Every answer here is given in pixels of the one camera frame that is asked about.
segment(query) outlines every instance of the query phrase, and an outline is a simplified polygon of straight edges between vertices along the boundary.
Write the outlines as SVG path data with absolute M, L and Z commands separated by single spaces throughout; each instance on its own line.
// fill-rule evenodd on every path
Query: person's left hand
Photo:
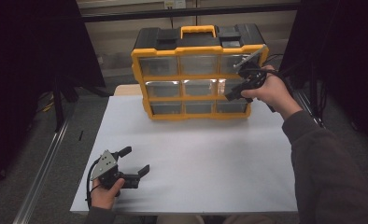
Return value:
M 104 189 L 100 185 L 100 180 L 98 178 L 94 179 L 92 182 L 92 188 L 96 189 L 91 193 L 92 206 L 110 210 L 114 204 L 115 195 L 120 191 L 124 183 L 125 180 L 120 178 L 115 182 L 111 189 Z

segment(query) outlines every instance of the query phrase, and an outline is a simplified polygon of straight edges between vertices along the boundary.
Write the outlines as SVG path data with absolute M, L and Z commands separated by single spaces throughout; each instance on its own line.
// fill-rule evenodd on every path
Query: transparent drawer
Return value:
M 246 113 L 248 102 L 245 99 L 234 101 L 217 101 L 217 113 Z
M 179 81 L 146 82 L 149 97 L 175 97 L 180 95 Z
M 183 80 L 184 95 L 213 95 L 216 79 Z
M 213 111 L 214 101 L 186 101 L 184 102 L 187 114 L 210 114 Z
M 177 57 L 139 59 L 143 76 L 175 76 L 178 74 Z
M 149 104 L 154 115 L 181 114 L 180 101 L 150 102 Z
M 242 78 L 220 78 L 218 95 L 225 95 L 231 92 L 231 89 L 243 82 Z
M 181 74 L 210 75 L 217 74 L 219 58 L 217 55 L 191 55 L 180 57 Z
M 240 67 L 234 68 L 235 64 L 242 62 L 249 54 L 235 54 L 235 55 L 221 55 L 219 62 L 219 73 L 224 75 L 237 74 Z M 259 56 L 257 55 L 251 59 L 254 63 L 258 63 Z

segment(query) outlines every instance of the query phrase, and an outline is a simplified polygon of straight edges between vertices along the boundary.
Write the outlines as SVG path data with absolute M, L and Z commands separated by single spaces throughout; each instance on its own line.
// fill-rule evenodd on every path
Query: yellow handle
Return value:
M 184 33 L 212 33 L 213 37 L 216 37 L 216 30 L 214 25 L 204 25 L 204 26 L 183 26 L 181 27 L 181 39 Z

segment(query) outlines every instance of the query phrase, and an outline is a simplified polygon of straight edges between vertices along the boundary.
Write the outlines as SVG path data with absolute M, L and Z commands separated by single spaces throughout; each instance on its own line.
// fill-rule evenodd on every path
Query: person's hand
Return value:
M 92 197 L 92 206 L 99 207 L 104 209 L 111 209 L 114 204 L 115 195 L 120 191 L 125 180 L 120 178 L 111 189 L 104 189 L 100 185 L 100 180 L 98 178 L 94 179 L 92 182 L 92 188 L 94 189 L 91 193 Z
M 262 69 L 274 70 L 274 67 L 266 65 Z M 245 98 L 258 98 L 262 100 L 272 106 L 276 112 L 280 113 L 283 119 L 287 119 L 295 112 L 302 110 L 290 96 L 283 81 L 270 73 L 267 74 L 265 83 L 260 88 L 242 91 L 241 94 Z

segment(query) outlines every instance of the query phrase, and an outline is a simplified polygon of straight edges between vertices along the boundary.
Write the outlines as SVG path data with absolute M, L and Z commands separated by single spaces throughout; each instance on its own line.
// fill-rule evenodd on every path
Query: person's right arm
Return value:
M 269 74 L 262 87 L 242 95 L 263 100 L 285 120 L 301 222 L 368 223 L 368 188 L 356 164 L 333 133 L 302 111 L 280 78 Z

